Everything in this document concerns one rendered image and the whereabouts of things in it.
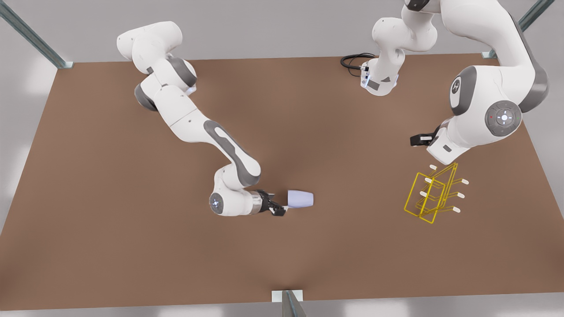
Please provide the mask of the silver frame post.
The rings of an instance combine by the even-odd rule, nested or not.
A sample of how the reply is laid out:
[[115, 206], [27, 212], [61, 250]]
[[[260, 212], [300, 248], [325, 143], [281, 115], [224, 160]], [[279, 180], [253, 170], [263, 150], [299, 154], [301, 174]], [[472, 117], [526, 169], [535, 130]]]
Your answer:
[[271, 292], [271, 301], [282, 303], [282, 317], [307, 317], [301, 303], [302, 290], [276, 290]]
[[552, 55], [564, 44], [564, 0], [499, 0], [534, 52]]
[[65, 61], [55, 52], [4, 0], [0, 0], [0, 17], [4, 19], [18, 34], [26, 39], [38, 52], [59, 70], [73, 68], [73, 62]]

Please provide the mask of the pale lavender cup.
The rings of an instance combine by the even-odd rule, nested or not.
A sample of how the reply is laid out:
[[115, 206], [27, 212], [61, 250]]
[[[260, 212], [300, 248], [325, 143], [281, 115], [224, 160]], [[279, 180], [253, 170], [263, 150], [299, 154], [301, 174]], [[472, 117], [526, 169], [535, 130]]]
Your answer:
[[314, 195], [311, 192], [288, 190], [287, 206], [290, 208], [309, 207], [314, 205]]

